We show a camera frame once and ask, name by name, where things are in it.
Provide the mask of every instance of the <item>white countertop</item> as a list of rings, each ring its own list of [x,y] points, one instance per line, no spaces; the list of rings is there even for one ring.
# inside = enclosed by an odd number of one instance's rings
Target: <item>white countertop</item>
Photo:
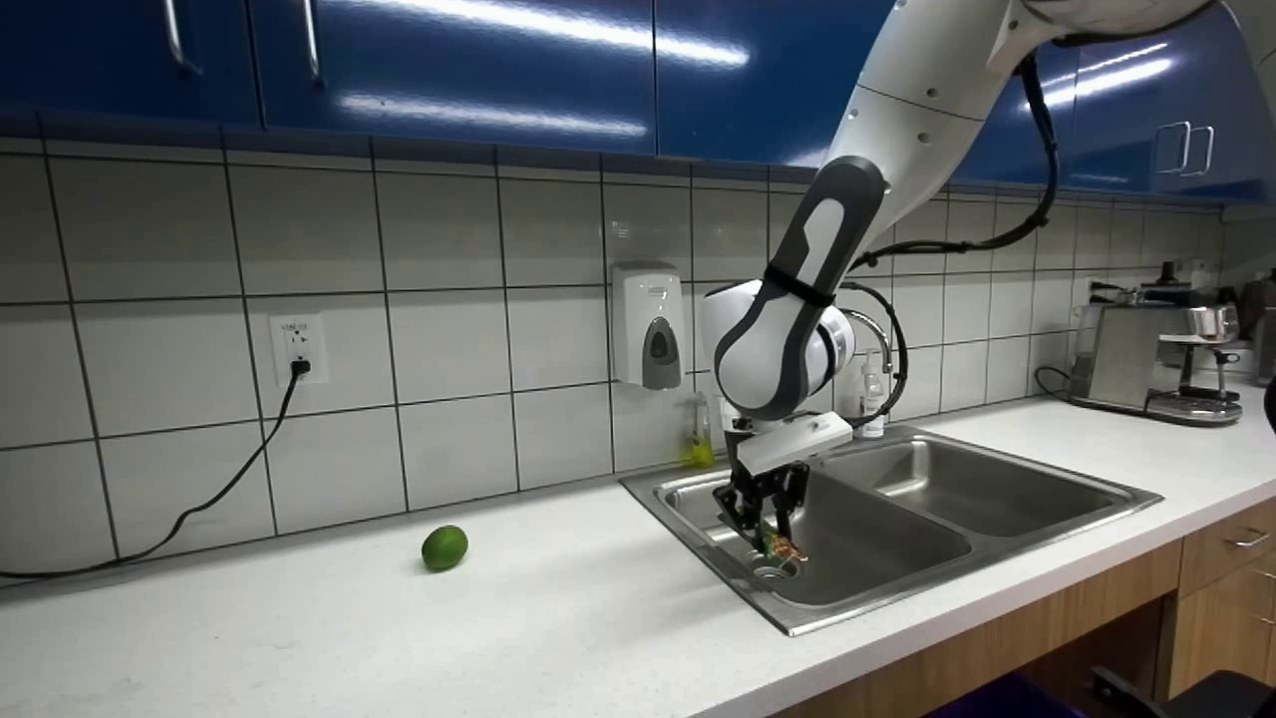
[[[1276,494],[1261,395],[1190,430],[1024,403],[927,430],[1165,502],[784,640],[623,488],[0,594],[0,716],[772,716]],[[463,523],[470,558],[417,571]]]

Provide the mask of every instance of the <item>sink basin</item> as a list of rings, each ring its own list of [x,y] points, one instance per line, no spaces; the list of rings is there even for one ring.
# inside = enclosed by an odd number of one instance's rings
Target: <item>sink basin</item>
[[[808,568],[784,575],[717,519],[720,485],[727,473],[624,478],[653,519],[784,636],[1155,502],[1149,490],[901,430],[813,462],[805,508],[792,516]]]

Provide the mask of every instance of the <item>green lime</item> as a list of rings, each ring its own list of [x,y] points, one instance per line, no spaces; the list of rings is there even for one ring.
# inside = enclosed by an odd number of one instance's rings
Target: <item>green lime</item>
[[[467,532],[463,528],[435,528],[422,544],[428,571],[441,575],[453,571],[467,558]]]

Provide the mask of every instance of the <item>power outlet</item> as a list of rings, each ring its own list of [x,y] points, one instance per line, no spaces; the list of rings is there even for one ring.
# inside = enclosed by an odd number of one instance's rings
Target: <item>power outlet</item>
[[[317,317],[276,317],[269,320],[269,337],[276,337],[276,381],[280,386],[285,386],[289,381],[289,365],[307,361],[311,374],[307,386],[325,382],[325,344],[322,344],[322,320]]]

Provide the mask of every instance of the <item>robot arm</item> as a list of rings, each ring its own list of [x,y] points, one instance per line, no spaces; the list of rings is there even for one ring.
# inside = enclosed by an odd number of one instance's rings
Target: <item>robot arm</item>
[[[898,0],[782,248],[754,284],[705,298],[705,338],[720,393],[731,488],[717,494],[757,552],[789,547],[805,499],[805,458],[848,438],[840,414],[797,414],[846,357],[832,302],[859,252],[922,209],[962,163],[1012,68],[1060,36],[1140,36],[1210,0]]]

